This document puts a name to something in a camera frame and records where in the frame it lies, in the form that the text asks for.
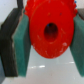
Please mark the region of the gripper right finger with green pad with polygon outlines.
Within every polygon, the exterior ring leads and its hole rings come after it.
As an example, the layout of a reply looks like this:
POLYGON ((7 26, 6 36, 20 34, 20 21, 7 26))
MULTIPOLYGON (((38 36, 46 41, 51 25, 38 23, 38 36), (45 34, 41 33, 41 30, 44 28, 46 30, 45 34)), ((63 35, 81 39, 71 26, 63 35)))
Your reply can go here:
POLYGON ((79 72, 84 72, 84 20, 74 18, 74 36, 70 50, 79 72))

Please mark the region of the gripper left finger with green pad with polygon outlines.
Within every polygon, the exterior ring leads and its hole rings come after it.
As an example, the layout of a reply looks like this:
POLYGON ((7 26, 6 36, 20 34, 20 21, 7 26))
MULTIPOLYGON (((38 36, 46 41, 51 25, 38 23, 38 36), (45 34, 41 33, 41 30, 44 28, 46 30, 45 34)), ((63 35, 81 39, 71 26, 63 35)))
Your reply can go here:
POLYGON ((14 8, 0 28, 0 57, 6 77, 26 76, 30 49, 29 18, 14 8))

